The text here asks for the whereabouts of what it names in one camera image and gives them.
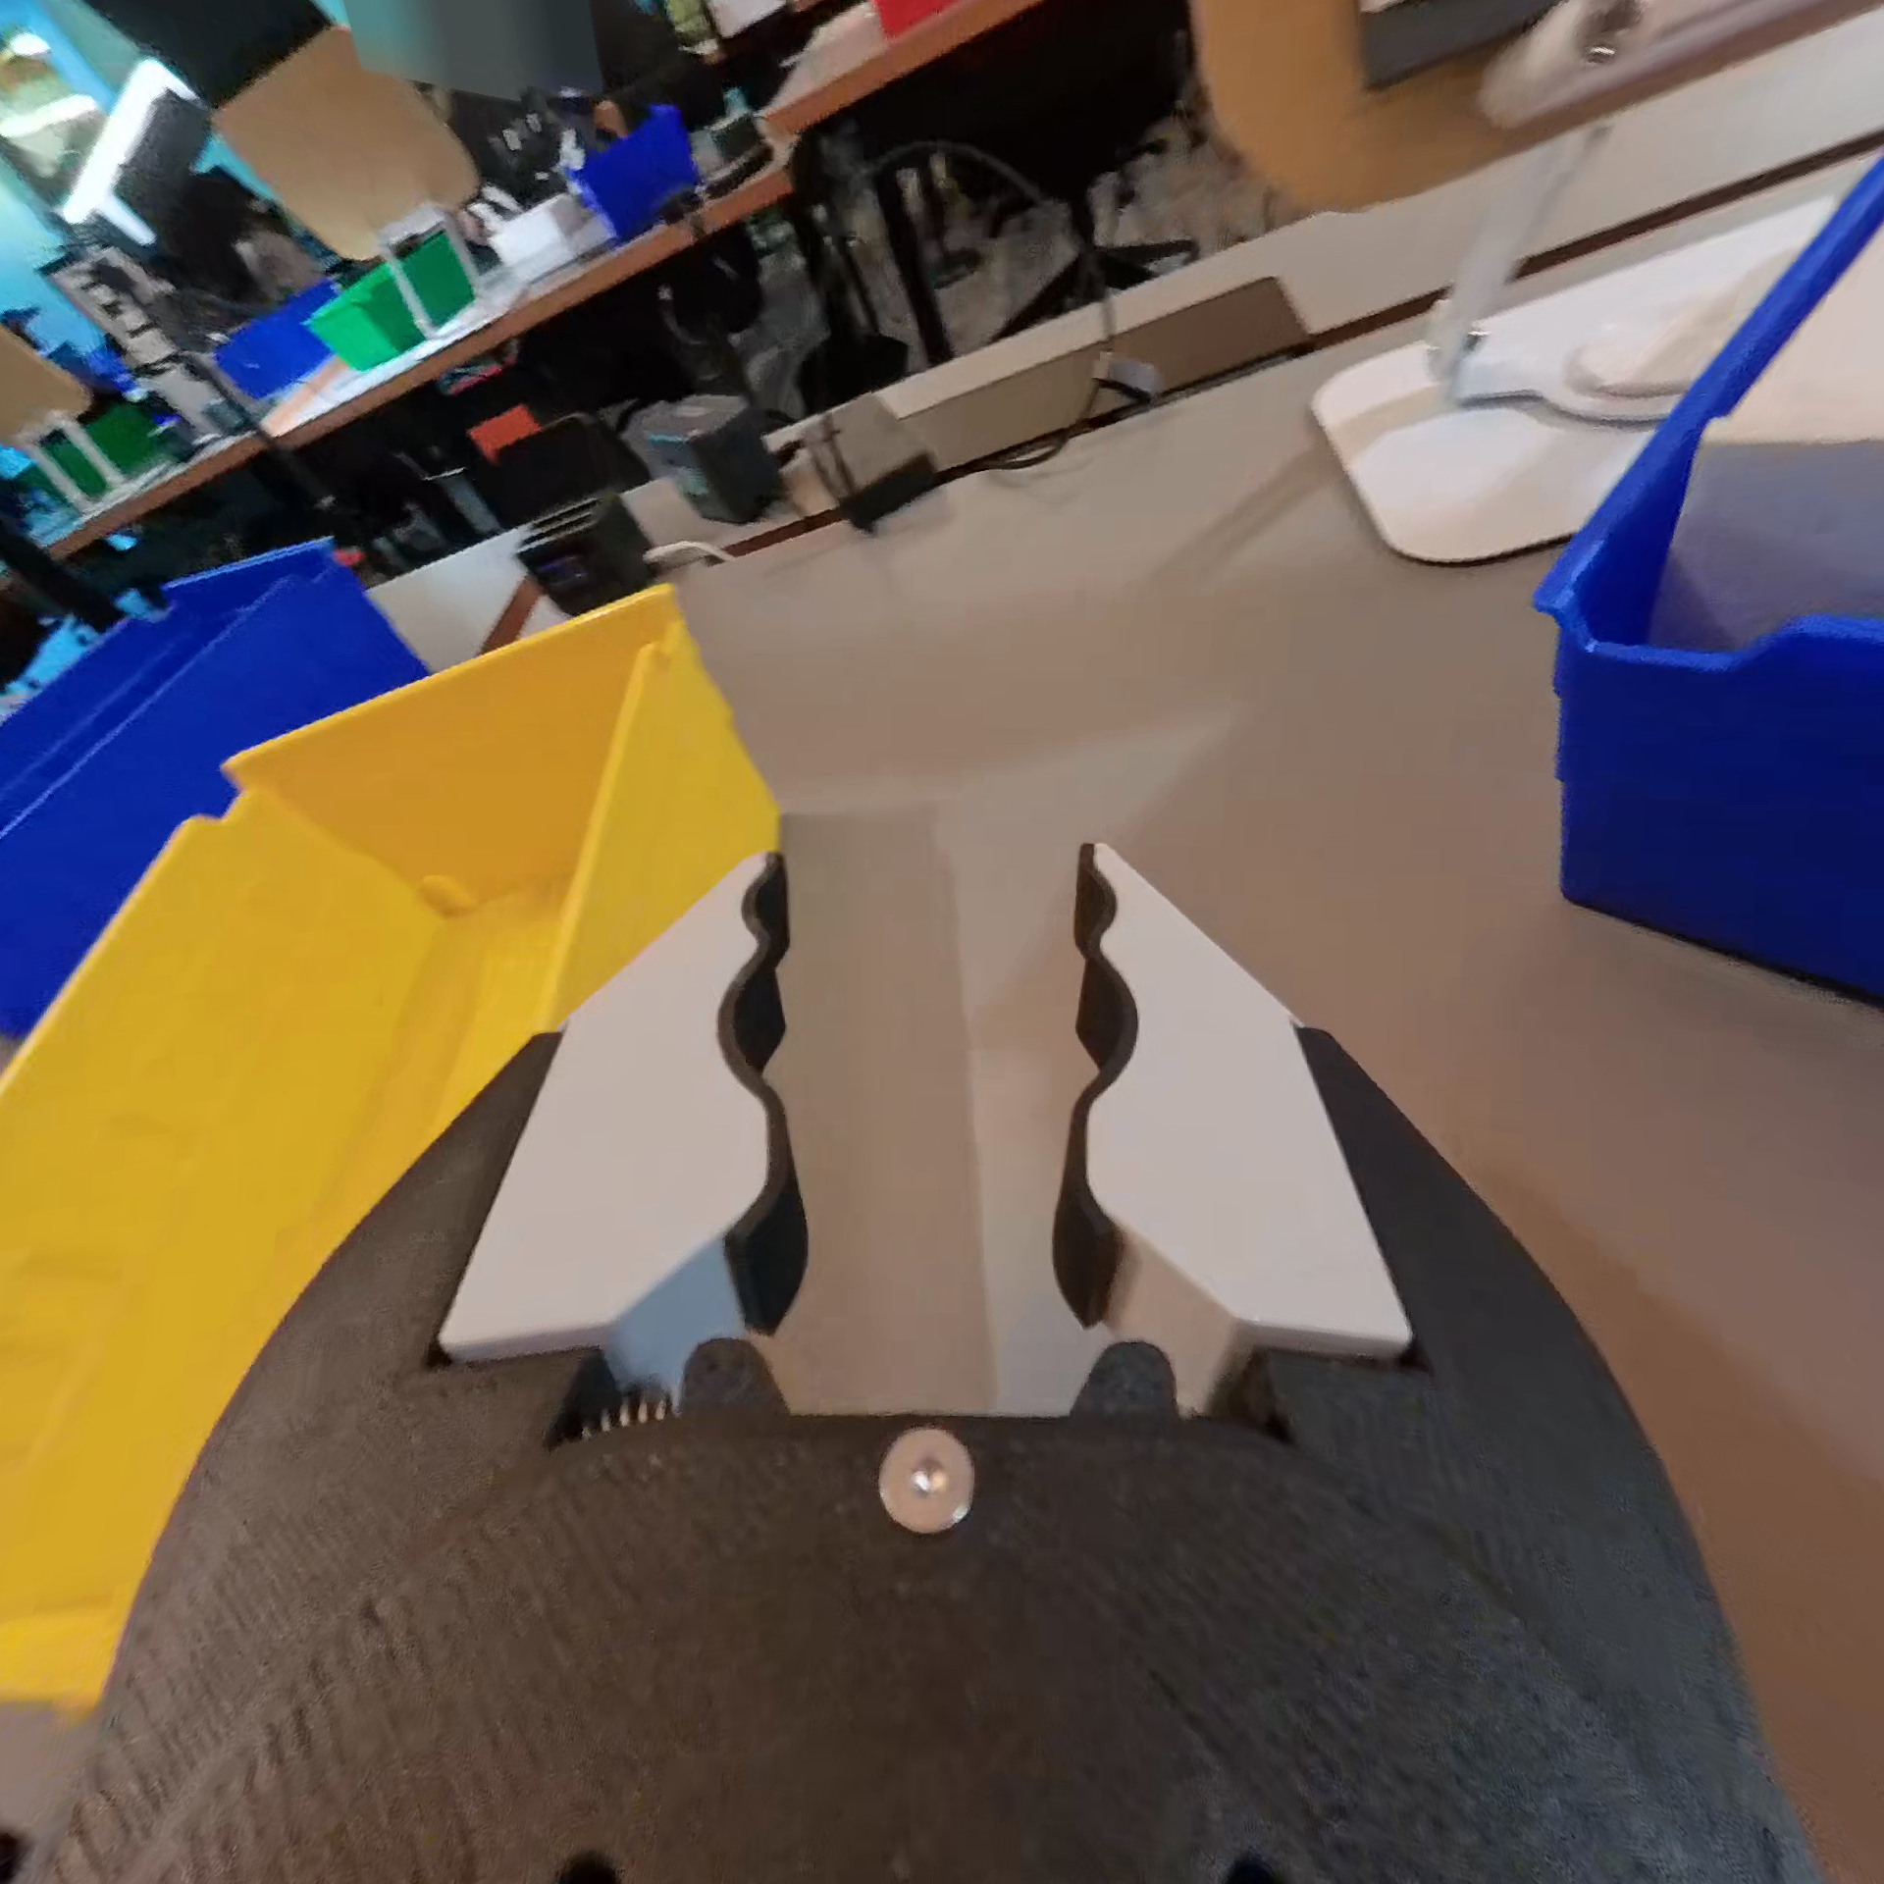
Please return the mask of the white stand base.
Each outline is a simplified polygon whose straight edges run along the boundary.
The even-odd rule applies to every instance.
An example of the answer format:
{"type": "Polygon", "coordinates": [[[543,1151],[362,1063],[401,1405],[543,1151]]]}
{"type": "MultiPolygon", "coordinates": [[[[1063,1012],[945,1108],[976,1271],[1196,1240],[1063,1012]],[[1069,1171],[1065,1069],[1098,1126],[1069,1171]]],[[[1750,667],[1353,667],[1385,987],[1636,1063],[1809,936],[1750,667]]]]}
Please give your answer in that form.
{"type": "Polygon", "coordinates": [[[1787,262],[1830,217],[1838,194],[1769,192],[1685,219],[1518,284],[1487,317],[1487,364],[1461,378],[1510,392],[1465,402],[1428,364],[1424,339],[1336,370],[1310,398],[1377,537],[1426,565],[1483,563],[1563,543],[1630,468],[1657,425],[1565,412],[1573,351],[1632,317],[1730,288],[1769,260],[1787,262]]]}

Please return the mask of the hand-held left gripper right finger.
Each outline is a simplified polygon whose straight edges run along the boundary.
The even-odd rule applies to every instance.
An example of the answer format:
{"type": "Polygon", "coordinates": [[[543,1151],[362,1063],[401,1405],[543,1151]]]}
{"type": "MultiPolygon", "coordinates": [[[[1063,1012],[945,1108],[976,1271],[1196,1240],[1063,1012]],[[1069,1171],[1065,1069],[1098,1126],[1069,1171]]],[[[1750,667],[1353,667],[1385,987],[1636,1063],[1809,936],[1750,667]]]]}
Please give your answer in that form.
{"type": "Polygon", "coordinates": [[[1267,1354],[1394,1363],[1414,1330],[1296,1016],[1118,849],[1079,849],[1075,1096],[1051,1214],[1084,1328],[1155,1350],[1179,1412],[1267,1354]]]}

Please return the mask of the grey desk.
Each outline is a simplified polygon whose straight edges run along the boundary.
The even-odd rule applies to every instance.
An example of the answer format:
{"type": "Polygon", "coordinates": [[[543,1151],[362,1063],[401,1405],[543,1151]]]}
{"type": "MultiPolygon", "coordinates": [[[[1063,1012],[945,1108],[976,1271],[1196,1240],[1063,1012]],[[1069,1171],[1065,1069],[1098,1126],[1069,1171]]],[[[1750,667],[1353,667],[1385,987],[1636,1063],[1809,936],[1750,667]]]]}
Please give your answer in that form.
{"type": "Polygon", "coordinates": [[[676,582],[790,1310],[443,1352],[529,1038],[246,1367],[15,1879],[1879,1879],[1879,1000],[1563,898],[1546,559],[1400,563],[1310,378],[676,582]],[[1190,1416],[1073,1316],[1088,841],[1294,1014],[1404,1359],[1190,1416]]]}

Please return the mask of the hanging brown black panel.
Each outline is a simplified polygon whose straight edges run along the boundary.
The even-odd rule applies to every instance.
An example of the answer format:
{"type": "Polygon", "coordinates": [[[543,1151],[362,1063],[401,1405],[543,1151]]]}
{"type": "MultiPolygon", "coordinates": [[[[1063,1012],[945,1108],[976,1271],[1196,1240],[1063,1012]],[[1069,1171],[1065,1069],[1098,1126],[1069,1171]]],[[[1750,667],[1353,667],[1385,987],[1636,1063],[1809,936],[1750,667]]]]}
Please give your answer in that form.
{"type": "Polygon", "coordinates": [[[1,441],[17,445],[46,429],[82,419],[91,390],[72,372],[1,323],[1,441]]]}
{"type": "Polygon", "coordinates": [[[415,86],[362,64],[347,27],[325,25],[209,113],[221,143],[284,211],[348,262],[421,213],[480,188],[458,135],[415,86]]]}

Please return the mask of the green plastic bin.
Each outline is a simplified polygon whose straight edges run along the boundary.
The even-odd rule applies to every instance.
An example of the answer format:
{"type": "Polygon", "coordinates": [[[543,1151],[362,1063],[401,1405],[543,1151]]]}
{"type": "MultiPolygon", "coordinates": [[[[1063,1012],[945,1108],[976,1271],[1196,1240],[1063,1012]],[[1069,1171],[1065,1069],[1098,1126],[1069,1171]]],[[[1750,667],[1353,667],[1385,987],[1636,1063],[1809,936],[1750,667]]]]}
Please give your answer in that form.
{"type": "Polygon", "coordinates": [[[111,396],[93,402],[82,413],[80,429],[119,482],[174,470],[182,461],[172,431],[150,406],[129,398],[111,396]]]}
{"type": "Polygon", "coordinates": [[[454,237],[437,227],[331,294],[301,325],[335,361],[366,372],[415,351],[462,315],[476,292],[454,237]]]}

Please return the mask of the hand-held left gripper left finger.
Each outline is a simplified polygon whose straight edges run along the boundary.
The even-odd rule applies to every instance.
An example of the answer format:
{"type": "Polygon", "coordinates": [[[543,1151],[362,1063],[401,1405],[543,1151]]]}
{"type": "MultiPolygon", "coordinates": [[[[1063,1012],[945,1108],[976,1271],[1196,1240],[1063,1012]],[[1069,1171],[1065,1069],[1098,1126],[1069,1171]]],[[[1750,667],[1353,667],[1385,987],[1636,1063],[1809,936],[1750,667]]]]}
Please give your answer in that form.
{"type": "Polygon", "coordinates": [[[586,996],[437,1330],[452,1361],[598,1352],[678,1385],[717,1338],[768,1338],[808,1267],[788,1116],[780,851],[737,861],[586,996]]]}

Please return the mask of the wooden table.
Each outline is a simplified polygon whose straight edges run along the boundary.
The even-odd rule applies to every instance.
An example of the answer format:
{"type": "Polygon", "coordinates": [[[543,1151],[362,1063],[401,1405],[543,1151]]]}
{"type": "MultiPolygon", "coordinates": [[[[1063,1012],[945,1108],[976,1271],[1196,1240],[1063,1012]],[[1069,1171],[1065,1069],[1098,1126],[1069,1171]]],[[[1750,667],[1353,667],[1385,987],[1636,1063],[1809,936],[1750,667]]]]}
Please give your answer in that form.
{"type": "Polygon", "coordinates": [[[123,484],[117,494],[54,531],[44,551],[54,557],[76,555],[268,449],[303,451],[447,370],[492,355],[553,317],[664,266],[702,237],[788,205],[794,190],[788,156],[800,137],[1031,9],[1031,1],[953,1],[900,33],[884,31],[872,3],[835,11],[812,33],[786,82],[763,109],[768,164],[723,196],[706,200],[694,223],[662,221],[627,243],[596,249],[521,284],[490,276],[486,284],[504,290],[498,300],[466,308],[435,337],[372,370],[352,370],[339,361],[321,364],[264,412],[256,433],[229,437],[180,466],[123,484]]]}

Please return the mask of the small blue plastic bin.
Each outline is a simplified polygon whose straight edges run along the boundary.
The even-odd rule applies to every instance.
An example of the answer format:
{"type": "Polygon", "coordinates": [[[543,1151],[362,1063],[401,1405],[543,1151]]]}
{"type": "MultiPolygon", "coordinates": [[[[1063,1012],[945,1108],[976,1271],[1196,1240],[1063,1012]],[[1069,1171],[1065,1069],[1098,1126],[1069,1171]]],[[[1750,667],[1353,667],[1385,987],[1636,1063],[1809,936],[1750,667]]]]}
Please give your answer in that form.
{"type": "Polygon", "coordinates": [[[655,103],[623,137],[582,152],[566,182],[609,237],[629,243],[662,219],[662,205],[698,188],[692,135],[676,105],[655,103]]]}

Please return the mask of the grey electronic device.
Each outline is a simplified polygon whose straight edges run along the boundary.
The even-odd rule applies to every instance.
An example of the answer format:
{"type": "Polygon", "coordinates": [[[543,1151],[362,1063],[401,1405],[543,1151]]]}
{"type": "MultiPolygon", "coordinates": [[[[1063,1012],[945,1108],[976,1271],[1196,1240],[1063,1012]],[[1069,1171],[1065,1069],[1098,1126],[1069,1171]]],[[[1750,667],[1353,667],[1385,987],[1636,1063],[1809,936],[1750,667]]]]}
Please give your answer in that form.
{"type": "Polygon", "coordinates": [[[710,521],[753,523],[786,494],[755,406],[735,394],[649,402],[627,415],[623,435],[647,472],[674,482],[710,521]]]}

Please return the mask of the black electronic device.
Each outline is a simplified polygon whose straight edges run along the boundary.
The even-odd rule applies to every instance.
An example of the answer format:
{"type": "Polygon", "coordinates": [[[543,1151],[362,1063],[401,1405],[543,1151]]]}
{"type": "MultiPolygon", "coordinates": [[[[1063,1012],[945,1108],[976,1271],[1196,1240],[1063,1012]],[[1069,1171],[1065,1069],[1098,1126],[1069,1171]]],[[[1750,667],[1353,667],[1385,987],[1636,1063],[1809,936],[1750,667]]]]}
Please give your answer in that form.
{"type": "Polygon", "coordinates": [[[621,494],[604,488],[535,518],[513,553],[564,618],[580,618],[655,584],[651,541],[621,494]]]}

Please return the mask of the large yellow plastic bin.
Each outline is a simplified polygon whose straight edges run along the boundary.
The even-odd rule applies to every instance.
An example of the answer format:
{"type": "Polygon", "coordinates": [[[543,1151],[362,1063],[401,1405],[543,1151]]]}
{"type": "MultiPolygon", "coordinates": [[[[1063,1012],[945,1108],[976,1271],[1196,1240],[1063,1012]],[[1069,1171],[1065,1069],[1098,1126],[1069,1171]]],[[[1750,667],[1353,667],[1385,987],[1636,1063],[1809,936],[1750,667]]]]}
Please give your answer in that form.
{"type": "Polygon", "coordinates": [[[1,1697],[86,1713],[317,1267],[780,808],[655,584],[250,747],[1,1091],[1,1697]]]}

